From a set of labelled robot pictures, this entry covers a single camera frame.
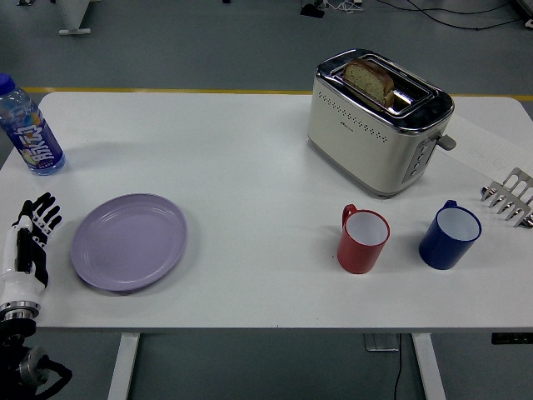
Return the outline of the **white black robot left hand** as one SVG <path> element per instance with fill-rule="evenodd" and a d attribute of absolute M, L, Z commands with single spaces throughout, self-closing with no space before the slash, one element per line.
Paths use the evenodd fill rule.
<path fill-rule="evenodd" d="M 45 192 L 27 200 L 8 229 L 1 268 L 1 305 L 38 304 L 48 285 L 45 247 L 62 221 L 56 198 Z"/>

